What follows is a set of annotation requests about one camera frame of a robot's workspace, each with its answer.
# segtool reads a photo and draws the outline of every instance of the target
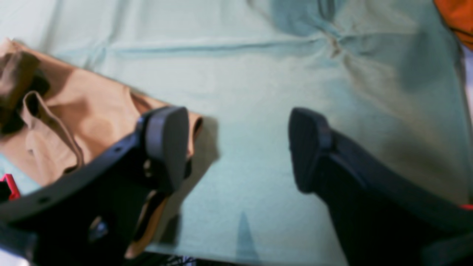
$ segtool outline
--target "tan cloth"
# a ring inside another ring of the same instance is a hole
[[[131,133],[142,113],[168,105],[18,43],[6,40],[0,44],[0,58],[20,52],[39,59],[38,68],[50,88],[44,96],[35,91],[24,96],[21,118],[25,126],[0,139],[0,152],[42,186],[88,164]],[[0,87],[5,87],[1,83],[5,75],[2,72],[0,75]],[[189,113],[189,123],[188,158],[194,152],[193,141],[199,132],[201,117]],[[129,246],[128,258],[142,252],[151,241],[165,202],[154,211],[144,236]]]

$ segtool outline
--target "orange object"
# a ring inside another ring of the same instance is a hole
[[[473,50],[473,0],[434,0],[445,22]]]

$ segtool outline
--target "red part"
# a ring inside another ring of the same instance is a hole
[[[473,211],[473,205],[470,204],[461,205],[460,207],[468,211]]]
[[[5,179],[7,180],[8,187],[10,188],[10,191],[11,191],[9,200],[14,200],[14,199],[20,198],[21,197],[20,191],[18,190],[17,184],[15,183],[15,180],[13,179],[13,176],[11,174],[5,174],[0,179],[0,181],[4,182]]]

